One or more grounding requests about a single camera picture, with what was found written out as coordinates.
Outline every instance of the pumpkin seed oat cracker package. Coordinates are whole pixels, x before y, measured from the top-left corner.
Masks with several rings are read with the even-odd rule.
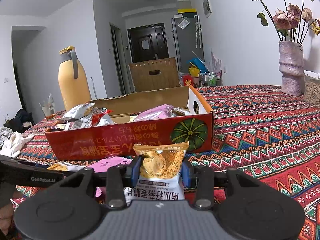
[[[137,155],[144,157],[140,176],[134,188],[125,188],[127,205],[140,200],[183,200],[181,180],[182,160],[189,142],[172,145],[147,146],[135,144]]]

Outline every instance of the chair backrest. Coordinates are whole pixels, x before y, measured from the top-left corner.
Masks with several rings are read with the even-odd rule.
[[[180,86],[174,57],[132,63],[129,68],[136,92]]]

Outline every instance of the dark brown door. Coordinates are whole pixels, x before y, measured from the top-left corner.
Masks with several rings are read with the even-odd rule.
[[[132,62],[168,58],[164,24],[154,24],[128,30]]]

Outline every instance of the yellow thermos bottle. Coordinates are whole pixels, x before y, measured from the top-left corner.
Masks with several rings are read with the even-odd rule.
[[[75,47],[69,46],[60,52],[59,86],[66,111],[91,100],[87,76],[77,58]]]

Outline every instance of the table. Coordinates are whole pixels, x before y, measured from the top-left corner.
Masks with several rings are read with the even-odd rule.
[[[214,138],[211,151],[187,155],[192,165],[207,165],[215,171],[239,168],[294,198],[306,213],[299,239],[319,239],[320,110],[305,103],[303,97],[281,93],[279,86],[225,86],[198,91],[215,112]],[[44,136],[55,120],[43,120],[26,132],[36,136],[22,149],[20,159],[42,164],[58,161]],[[18,189],[26,196],[38,190]],[[192,200],[194,192],[185,191],[186,199]],[[223,189],[216,188],[215,200],[220,203],[224,198]]]

